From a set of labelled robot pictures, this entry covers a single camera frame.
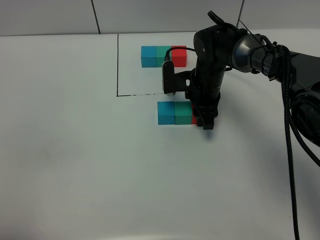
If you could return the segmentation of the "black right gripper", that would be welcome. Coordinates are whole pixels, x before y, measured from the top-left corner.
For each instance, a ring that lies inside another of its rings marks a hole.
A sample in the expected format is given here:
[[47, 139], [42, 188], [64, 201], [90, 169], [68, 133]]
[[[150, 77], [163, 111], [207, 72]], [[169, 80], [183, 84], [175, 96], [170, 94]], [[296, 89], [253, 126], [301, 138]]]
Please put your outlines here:
[[203, 127], [204, 130], [214, 128], [225, 70], [224, 64], [198, 63], [191, 73], [190, 86], [185, 97], [200, 110], [200, 112], [196, 111], [196, 125]]

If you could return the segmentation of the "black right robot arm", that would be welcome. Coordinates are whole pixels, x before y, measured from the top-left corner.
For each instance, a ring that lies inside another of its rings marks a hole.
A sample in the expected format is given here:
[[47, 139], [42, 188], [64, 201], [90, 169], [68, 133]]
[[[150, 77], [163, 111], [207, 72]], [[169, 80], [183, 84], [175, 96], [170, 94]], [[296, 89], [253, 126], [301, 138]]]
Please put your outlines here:
[[306, 139], [320, 144], [319, 57], [285, 53], [282, 45], [272, 44], [263, 35], [219, 25], [198, 31], [193, 44], [197, 62], [190, 83], [199, 88], [199, 95], [190, 99], [197, 126], [213, 129], [227, 67], [243, 73], [261, 73], [282, 84], [288, 69], [288, 104], [293, 123]]

